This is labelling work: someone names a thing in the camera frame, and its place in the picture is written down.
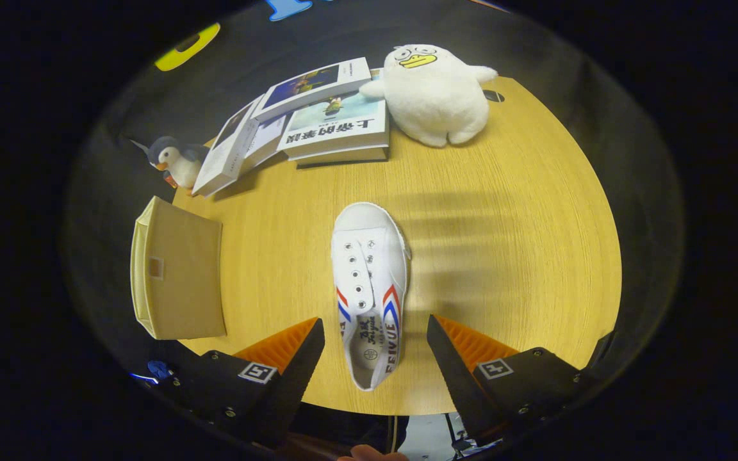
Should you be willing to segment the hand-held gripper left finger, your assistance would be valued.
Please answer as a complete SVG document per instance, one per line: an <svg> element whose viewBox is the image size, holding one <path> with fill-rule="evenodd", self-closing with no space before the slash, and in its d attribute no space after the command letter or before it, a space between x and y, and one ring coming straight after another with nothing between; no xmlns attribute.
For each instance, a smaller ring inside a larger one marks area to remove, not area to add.
<svg viewBox="0 0 738 461"><path fill-rule="evenodd" d="M243 443L283 444L325 345L314 317L226 354L210 350L178 365L167 400Z"/></svg>

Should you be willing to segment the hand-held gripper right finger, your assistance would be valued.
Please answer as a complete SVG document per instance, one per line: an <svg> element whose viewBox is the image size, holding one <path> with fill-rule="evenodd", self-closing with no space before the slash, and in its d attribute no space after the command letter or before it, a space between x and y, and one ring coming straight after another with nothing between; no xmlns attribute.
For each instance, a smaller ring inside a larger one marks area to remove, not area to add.
<svg viewBox="0 0 738 461"><path fill-rule="evenodd" d="M510 441L585 396L594 377L546 348L520 352L458 321L430 315L427 342L469 437Z"/></svg>

